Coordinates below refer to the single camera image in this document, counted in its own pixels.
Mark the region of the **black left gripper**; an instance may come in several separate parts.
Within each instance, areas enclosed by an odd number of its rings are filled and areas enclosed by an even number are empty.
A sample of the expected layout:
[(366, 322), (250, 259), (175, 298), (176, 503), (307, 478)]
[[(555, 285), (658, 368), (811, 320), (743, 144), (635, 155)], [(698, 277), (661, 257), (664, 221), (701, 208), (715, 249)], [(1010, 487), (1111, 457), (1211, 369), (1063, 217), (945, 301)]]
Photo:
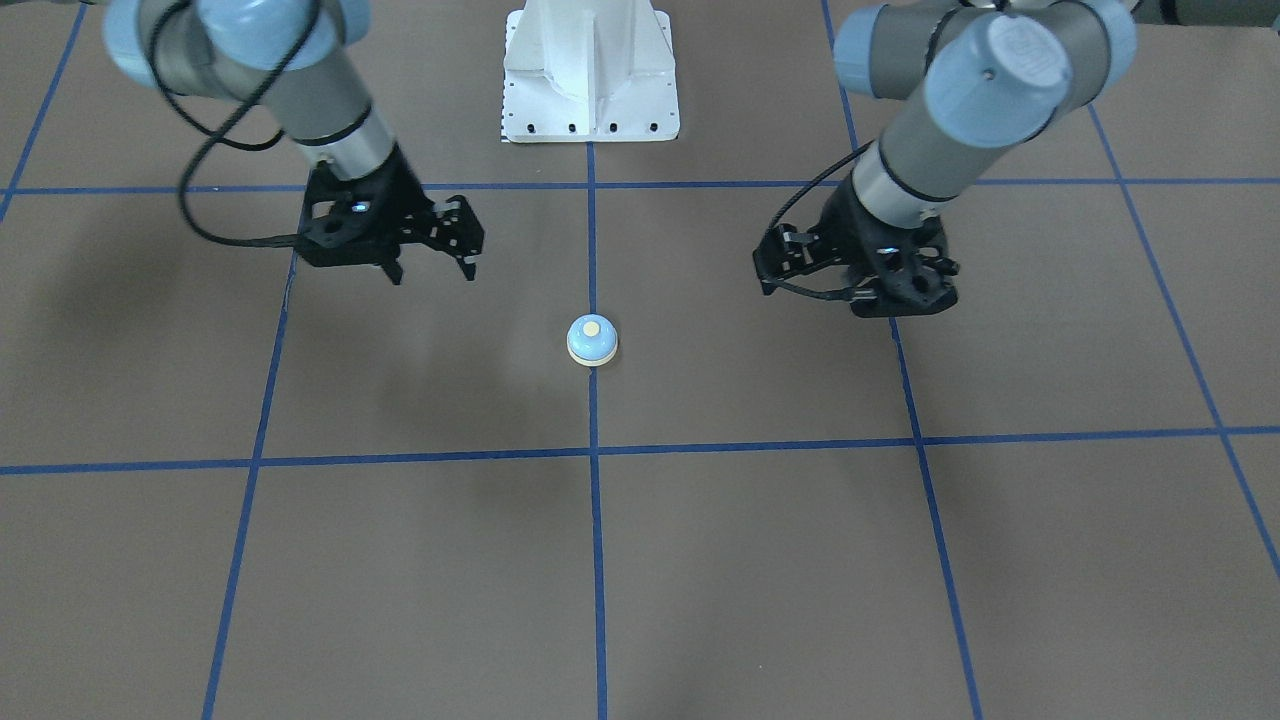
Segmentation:
[[(908, 227), (881, 220), (858, 196), (851, 172), (824, 205), (819, 225), (835, 232), (841, 249), (852, 251), (851, 265), (876, 249), (901, 249), (906, 243), (945, 240), (941, 220), (931, 211), (910, 220)], [(827, 263), (829, 259), (831, 247), (820, 234), (801, 232), (795, 225), (771, 227), (756, 246), (755, 272), (762, 293), (772, 296), (780, 290), (799, 293), (787, 278), (791, 263)]]

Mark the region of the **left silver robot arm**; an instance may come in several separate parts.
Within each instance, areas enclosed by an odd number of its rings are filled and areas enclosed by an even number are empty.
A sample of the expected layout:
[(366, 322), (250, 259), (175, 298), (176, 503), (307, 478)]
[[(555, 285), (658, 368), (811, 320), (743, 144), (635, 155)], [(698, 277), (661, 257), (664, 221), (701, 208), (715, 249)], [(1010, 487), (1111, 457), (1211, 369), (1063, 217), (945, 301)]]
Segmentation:
[(1011, 149), (1114, 86), (1137, 45), (1121, 1), (854, 12), (835, 37), (838, 82), (901, 108), (820, 172), (844, 178), (814, 225), (799, 229), (781, 213), (769, 220), (751, 255), (762, 292), (847, 304), (858, 316), (951, 307), (959, 266), (942, 210)]

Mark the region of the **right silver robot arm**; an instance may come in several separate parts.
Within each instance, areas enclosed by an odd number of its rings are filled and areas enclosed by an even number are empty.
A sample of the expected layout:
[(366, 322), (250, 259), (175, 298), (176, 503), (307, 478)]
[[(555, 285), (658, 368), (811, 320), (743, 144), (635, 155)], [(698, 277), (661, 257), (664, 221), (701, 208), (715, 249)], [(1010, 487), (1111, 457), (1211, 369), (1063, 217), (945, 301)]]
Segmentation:
[[(289, 249), (311, 266), (376, 266), (402, 282), (420, 243), (476, 275), (485, 232), (468, 200), (435, 202), (347, 55), (371, 24), (366, 1), (110, 1), (102, 41), (115, 65), (155, 88), (204, 137), (175, 196), (189, 228), (238, 249)], [(300, 225), (237, 238), (202, 228), (188, 204), (196, 170), (255, 108), (308, 163)]]

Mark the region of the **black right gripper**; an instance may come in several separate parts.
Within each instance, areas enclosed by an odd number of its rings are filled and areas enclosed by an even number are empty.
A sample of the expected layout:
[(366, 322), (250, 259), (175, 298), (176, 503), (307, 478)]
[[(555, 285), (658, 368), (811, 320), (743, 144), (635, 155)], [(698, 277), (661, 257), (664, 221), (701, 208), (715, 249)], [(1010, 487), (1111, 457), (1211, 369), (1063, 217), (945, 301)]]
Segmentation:
[(332, 263), (380, 263), (390, 283), (401, 286), (401, 246), (421, 243), (452, 258), (467, 282), (476, 279), (485, 231), (471, 202), (451, 196), (433, 204), (399, 143), (376, 170), (361, 178), (343, 178), (337, 164), (330, 164), (330, 187), (343, 206), (343, 237), (332, 250)]

